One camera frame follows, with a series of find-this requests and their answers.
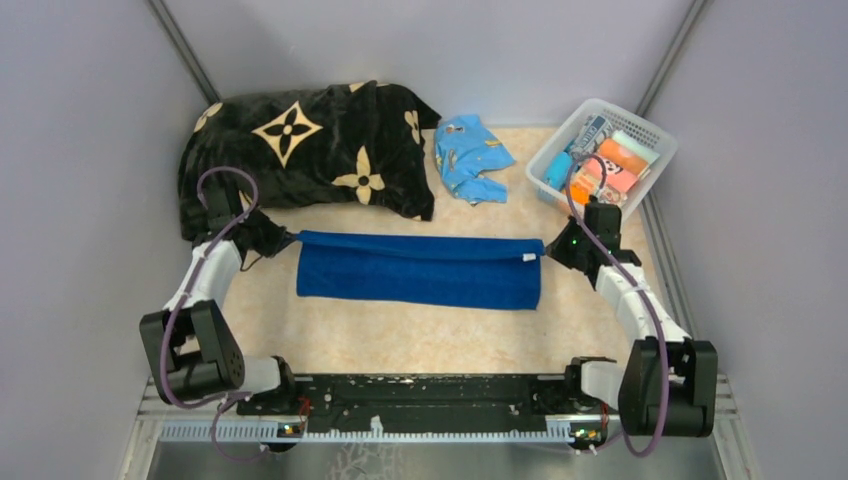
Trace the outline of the bright blue terry towel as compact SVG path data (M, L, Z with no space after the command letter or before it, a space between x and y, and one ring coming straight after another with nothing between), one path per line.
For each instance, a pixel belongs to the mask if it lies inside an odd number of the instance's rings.
M573 158L569 153L557 153L544 172L543 182L555 191L560 191L566 185L567 173L572 163Z

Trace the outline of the white blue printed towel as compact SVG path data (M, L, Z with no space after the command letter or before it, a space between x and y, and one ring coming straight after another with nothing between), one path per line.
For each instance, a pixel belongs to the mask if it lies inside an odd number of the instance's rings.
M615 128L609 118L600 114L592 114L579 130L574 140L566 147L565 152L573 160L581 160L594 154L600 145L612 136Z

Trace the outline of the dark blue towel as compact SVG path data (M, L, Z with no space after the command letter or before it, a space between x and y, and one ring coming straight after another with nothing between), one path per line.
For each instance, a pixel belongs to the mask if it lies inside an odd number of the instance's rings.
M534 310L539 239L299 233L301 297Z

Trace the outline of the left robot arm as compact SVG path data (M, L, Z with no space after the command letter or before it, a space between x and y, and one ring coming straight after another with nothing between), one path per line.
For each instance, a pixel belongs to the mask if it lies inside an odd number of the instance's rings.
M295 240L257 210L256 192L245 195L218 173L198 181L185 203L196 230L191 264L175 295L139 324L154 384L168 404L194 409L255 394L277 414L298 404L300 388L289 364L279 355L244 355L222 311L249 252L274 256Z

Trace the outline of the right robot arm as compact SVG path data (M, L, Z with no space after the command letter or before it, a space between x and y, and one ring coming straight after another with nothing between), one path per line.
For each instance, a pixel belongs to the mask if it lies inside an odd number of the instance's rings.
M668 314L638 256L622 248L621 224L617 206L592 200L546 248L549 258L586 276L632 342L625 365L575 358L564 401L576 412L605 403L631 436L707 437L715 421L717 351Z

